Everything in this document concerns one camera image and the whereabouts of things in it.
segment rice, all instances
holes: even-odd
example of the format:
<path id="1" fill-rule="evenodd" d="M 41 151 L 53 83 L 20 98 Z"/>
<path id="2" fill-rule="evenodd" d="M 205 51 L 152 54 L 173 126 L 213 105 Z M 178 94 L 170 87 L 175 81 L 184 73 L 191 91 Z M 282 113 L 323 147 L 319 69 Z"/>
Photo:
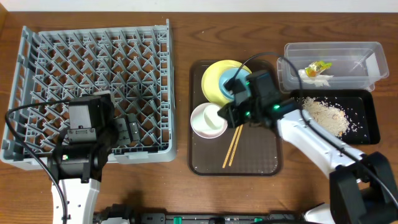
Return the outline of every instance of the rice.
<path id="1" fill-rule="evenodd" d="M 307 110 L 320 126 L 334 136 L 341 137 L 349 130 L 349 122 L 344 111 L 333 105 L 307 97 L 303 101 L 303 109 Z"/>

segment wooden table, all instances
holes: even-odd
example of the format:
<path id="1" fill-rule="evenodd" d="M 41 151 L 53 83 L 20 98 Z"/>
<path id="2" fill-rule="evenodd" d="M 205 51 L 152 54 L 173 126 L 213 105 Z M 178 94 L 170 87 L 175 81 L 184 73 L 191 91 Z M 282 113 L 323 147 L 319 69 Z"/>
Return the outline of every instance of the wooden table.
<path id="1" fill-rule="evenodd" d="M 166 18 L 174 33 L 177 158 L 155 164 L 106 165 L 96 211 L 113 203 L 127 203 L 138 211 L 302 212 L 329 202 L 328 179 L 286 142 L 284 167 L 271 178 L 200 177 L 187 166 L 192 63 L 201 59 L 242 60 L 262 51 L 282 54 L 289 42 L 378 41 L 383 45 L 391 74 L 377 82 L 372 92 L 381 142 L 359 148 L 366 153 L 382 152 L 398 178 L 398 14 L 9 13 L 0 36 L 0 114 L 8 105 L 22 26 L 35 32 L 151 26 L 165 24 Z M 275 64 L 276 58 L 268 59 Z M 52 196 L 46 174 L 0 163 L 0 223 L 51 222 Z"/>

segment yellow plate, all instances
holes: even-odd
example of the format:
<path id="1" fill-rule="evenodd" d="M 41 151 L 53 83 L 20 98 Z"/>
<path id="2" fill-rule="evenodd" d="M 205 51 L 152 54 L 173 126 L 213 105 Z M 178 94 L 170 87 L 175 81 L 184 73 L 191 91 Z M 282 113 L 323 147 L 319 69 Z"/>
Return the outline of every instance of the yellow plate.
<path id="1" fill-rule="evenodd" d="M 201 90 L 203 91 L 203 94 L 210 103 L 224 106 L 231 101 L 227 97 L 225 97 L 224 94 L 222 94 L 218 86 L 218 82 L 221 75 L 225 71 L 231 68 L 239 68 L 241 65 L 241 62 L 237 62 L 234 60 L 222 60 L 214 63 L 213 65 L 210 65 L 206 69 L 203 77 L 201 78 Z M 244 66 L 242 69 L 251 73 L 250 69 L 246 66 Z"/>

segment black bracket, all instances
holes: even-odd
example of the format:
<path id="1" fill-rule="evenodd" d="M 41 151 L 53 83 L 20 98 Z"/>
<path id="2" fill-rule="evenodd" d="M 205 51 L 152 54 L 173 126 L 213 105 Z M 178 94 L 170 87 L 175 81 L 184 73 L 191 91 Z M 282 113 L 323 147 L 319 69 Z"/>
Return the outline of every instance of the black bracket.
<path id="1" fill-rule="evenodd" d="M 380 152 L 361 160 L 397 198 L 397 186 L 390 164 Z M 398 219 L 398 210 L 387 192 L 357 164 L 340 167 L 330 174 L 330 212 L 335 223 L 383 224 Z M 357 179 L 369 183 L 360 190 Z"/>

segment green connector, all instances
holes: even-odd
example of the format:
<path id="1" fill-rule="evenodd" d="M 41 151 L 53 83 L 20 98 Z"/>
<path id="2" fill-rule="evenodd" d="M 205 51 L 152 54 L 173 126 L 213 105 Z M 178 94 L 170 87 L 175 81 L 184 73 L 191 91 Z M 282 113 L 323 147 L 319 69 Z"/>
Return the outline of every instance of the green connector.
<path id="1" fill-rule="evenodd" d="M 174 217 L 174 224 L 182 224 L 182 218 L 181 217 Z"/>

